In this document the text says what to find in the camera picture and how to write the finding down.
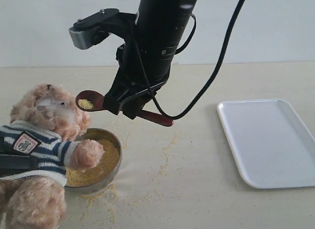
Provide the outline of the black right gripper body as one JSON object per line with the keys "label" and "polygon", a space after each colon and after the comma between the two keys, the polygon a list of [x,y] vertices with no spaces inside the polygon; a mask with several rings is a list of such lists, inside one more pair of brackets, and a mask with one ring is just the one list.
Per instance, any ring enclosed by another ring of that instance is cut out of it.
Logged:
{"label": "black right gripper body", "polygon": [[124,44],[117,48],[116,60],[119,69],[110,90],[152,89],[156,93],[168,80],[170,64],[155,56],[153,48],[140,47],[140,37],[136,37],[135,15],[123,13],[120,29],[125,33]]}

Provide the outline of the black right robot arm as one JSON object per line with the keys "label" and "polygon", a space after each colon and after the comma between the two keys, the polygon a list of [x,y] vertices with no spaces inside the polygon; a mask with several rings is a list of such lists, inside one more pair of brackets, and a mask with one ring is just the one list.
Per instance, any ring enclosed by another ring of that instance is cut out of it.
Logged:
{"label": "black right robot arm", "polygon": [[197,0],[141,0],[117,49],[119,69],[103,108],[134,119],[167,82],[172,60]]}

